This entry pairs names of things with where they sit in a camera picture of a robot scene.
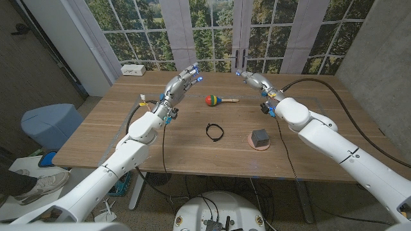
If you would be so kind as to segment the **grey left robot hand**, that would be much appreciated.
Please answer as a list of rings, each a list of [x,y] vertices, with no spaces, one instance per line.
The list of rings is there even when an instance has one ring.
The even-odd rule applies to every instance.
[[[152,113],[163,120],[169,117],[173,108],[183,100],[185,93],[194,84],[202,81],[202,77],[198,74],[199,66],[196,62],[172,78],[166,85],[164,93],[160,95],[159,103]]]

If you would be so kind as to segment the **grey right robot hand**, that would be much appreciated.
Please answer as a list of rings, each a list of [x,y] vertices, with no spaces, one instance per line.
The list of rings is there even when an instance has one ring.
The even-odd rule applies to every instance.
[[[280,90],[277,90],[268,79],[259,73],[252,73],[238,69],[236,75],[241,76],[244,83],[250,85],[253,89],[260,91],[263,97],[267,97],[268,99],[277,102],[280,102],[285,98]]]

